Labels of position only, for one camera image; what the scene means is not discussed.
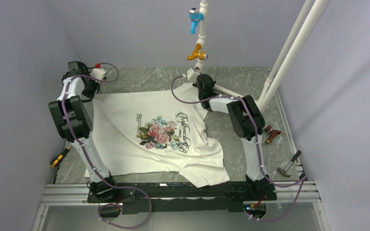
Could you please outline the white printed t-shirt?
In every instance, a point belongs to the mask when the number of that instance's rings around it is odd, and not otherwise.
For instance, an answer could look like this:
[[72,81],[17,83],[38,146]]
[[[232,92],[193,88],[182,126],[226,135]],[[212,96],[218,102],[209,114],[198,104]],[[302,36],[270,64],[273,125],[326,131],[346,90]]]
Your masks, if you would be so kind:
[[113,175],[177,172],[194,186],[230,180],[218,140],[206,135],[198,90],[98,94],[93,141]]

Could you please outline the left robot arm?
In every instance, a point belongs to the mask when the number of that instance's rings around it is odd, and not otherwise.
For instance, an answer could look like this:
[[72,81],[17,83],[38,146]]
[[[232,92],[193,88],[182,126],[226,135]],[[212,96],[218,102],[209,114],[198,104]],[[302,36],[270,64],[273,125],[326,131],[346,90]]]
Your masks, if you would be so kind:
[[119,196],[119,188],[95,147],[93,122],[84,105],[94,99],[102,83],[110,82],[101,66],[69,62],[69,70],[62,77],[61,94],[48,104],[58,134],[77,150],[85,164],[90,179],[87,184],[90,203],[113,202]]

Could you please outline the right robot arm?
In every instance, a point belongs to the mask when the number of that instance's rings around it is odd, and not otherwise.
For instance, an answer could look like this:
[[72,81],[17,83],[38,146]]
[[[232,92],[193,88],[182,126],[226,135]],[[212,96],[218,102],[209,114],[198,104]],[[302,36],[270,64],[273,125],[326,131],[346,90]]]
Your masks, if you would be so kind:
[[247,163],[246,193],[257,200],[268,187],[267,173],[262,154],[264,117],[250,95],[244,97],[223,96],[214,92],[215,81],[207,74],[199,74],[194,87],[202,108],[229,115],[235,134],[241,138]]

